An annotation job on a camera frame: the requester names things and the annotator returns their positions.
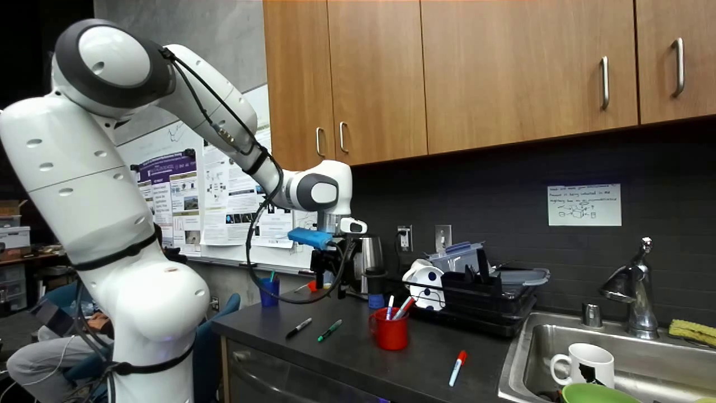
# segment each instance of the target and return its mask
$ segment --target upper cabinet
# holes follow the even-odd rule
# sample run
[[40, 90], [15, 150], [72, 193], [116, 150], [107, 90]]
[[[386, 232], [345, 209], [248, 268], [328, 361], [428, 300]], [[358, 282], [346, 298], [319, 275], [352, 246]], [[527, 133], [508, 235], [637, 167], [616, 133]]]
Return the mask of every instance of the upper cabinet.
[[423, 0], [429, 153], [637, 124], [633, 0]]
[[272, 154], [352, 165], [428, 153], [419, 0], [263, 0]]
[[636, 0], [643, 124], [716, 114], [716, 3]]

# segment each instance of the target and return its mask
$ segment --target yellow object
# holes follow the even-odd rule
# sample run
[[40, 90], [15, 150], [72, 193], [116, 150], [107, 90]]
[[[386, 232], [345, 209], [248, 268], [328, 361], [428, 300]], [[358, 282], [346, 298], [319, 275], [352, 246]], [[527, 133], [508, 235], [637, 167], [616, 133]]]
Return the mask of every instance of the yellow object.
[[707, 344], [716, 348], [716, 326], [686, 323], [686, 321], [672, 321], [668, 333], [678, 336], [678, 338], [691, 338], [691, 340], [707, 342]]

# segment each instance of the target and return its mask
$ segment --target white mug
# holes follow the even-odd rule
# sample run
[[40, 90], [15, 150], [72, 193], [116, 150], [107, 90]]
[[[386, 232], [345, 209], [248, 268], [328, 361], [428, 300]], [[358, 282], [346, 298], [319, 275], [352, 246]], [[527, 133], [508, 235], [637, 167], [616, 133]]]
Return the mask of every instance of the white mug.
[[[556, 364], [568, 364], [568, 377], [556, 377]], [[555, 382], [570, 386], [570, 382], [597, 382], [603, 388], [614, 388], [614, 357], [610, 351], [588, 344], [574, 342], [568, 348], [568, 354], [555, 354], [550, 361], [550, 373]]]

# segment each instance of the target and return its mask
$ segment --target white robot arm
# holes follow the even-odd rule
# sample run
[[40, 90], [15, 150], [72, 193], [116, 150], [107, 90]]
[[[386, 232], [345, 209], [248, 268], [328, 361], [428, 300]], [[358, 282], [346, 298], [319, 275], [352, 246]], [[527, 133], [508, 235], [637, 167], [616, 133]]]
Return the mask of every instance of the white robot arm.
[[94, 300], [115, 323], [116, 403], [192, 400], [191, 361], [206, 282], [163, 258], [153, 216], [116, 153], [115, 129], [163, 107], [225, 153], [285, 209], [318, 211], [328, 232], [352, 220], [352, 170], [341, 162], [282, 170], [256, 138], [256, 111], [216, 70], [182, 44], [158, 47], [104, 21], [62, 32], [51, 94], [0, 114], [7, 156]]

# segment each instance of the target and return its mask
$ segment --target marker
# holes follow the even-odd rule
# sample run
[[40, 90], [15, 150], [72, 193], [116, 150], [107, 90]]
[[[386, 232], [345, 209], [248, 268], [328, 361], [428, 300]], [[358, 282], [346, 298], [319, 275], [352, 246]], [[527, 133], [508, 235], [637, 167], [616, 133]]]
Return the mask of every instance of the marker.
[[338, 326], [342, 325], [342, 321], [336, 321], [324, 333], [319, 333], [316, 340], [324, 342], [330, 333], [338, 331]]
[[390, 321], [390, 313], [394, 312], [394, 303], [395, 303], [395, 298], [390, 296], [390, 298], [386, 298], [386, 308], [385, 308], [385, 321]]
[[394, 321], [401, 321], [411, 308], [414, 303], [417, 303], [414, 296], [405, 298]]
[[467, 351], [460, 350], [456, 354], [456, 361], [454, 361], [454, 368], [451, 368], [451, 373], [449, 373], [449, 381], [448, 381], [449, 388], [454, 388], [456, 373], [460, 373], [460, 368], [462, 368], [465, 361], [467, 361]]
[[289, 333], [286, 340], [292, 338], [298, 331], [307, 330], [314, 323], [314, 319], [302, 321], [300, 325], [295, 325]]

